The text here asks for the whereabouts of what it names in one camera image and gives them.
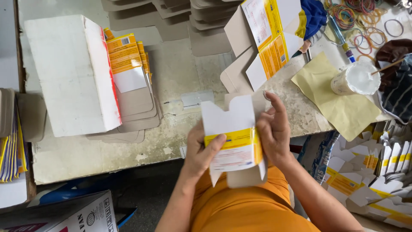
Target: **person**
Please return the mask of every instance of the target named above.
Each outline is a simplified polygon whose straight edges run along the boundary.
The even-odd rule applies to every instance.
[[[206,171],[226,135],[218,135],[204,147],[200,121],[189,132],[186,160],[156,232],[363,231],[349,211],[294,158],[289,150],[286,108],[275,94],[264,94],[273,107],[261,113],[256,127],[271,163],[267,182],[230,189],[223,174],[212,187]],[[288,183],[310,221],[291,208]]]

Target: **orange shirt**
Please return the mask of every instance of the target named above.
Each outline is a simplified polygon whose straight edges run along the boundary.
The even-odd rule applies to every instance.
[[[285,202],[282,204],[277,196]],[[258,187],[230,189],[223,174],[212,187],[208,171],[196,185],[190,228],[207,231],[313,231],[310,221],[294,213],[290,204],[288,182],[275,166],[268,168],[268,181]]]

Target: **glue container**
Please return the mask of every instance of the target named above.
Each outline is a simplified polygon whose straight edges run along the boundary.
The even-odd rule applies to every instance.
[[[362,94],[371,95],[381,84],[379,73],[371,75],[377,69],[366,62],[355,62],[337,74],[330,82],[330,87],[337,95]]]

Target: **forearm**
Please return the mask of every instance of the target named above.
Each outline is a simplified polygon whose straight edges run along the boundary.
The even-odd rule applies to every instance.
[[[155,232],[189,231],[190,211],[198,178],[187,175],[182,168],[169,203],[157,224]]]
[[[311,222],[322,232],[362,231],[350,212],[298,163],[292,154],[278,168],[285,175]]]

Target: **fingernail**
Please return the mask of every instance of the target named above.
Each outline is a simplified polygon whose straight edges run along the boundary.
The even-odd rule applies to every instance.
[[[222,142],[223,142],[223,140],[226,141],[226,135],[225,134],[220,134],[220,135],[216,136],[216,138],[218,140],[222,141]]]
[[[270,101],[270,99],[269,99],[269,98],[267,98],[266,93],[267,93],[267,91],[266,91],[266,90],[264,90],[264,91],[263,91],[263,97],[264,97],[266,100]]]

